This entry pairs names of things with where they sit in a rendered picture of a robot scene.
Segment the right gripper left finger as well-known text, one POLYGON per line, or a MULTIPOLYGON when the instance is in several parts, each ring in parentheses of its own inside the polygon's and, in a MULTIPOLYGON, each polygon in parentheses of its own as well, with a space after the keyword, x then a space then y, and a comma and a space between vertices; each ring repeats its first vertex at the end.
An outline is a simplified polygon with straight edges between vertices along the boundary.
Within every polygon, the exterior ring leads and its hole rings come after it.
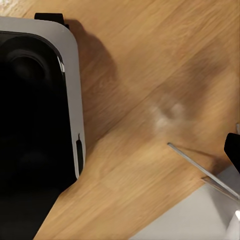
POLYGON ((0 193, 26 152, 21 133, 0 139, 0 193))

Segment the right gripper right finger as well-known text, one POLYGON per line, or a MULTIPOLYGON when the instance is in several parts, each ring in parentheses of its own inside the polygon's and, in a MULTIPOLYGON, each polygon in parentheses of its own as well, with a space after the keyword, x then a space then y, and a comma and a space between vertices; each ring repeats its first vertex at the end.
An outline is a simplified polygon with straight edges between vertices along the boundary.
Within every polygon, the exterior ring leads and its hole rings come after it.
POLYGON ((232 164, 236 167, 240 173, 240 135, 235 133, 229 133, 227 135, 224 151, 232 161, 232 164))

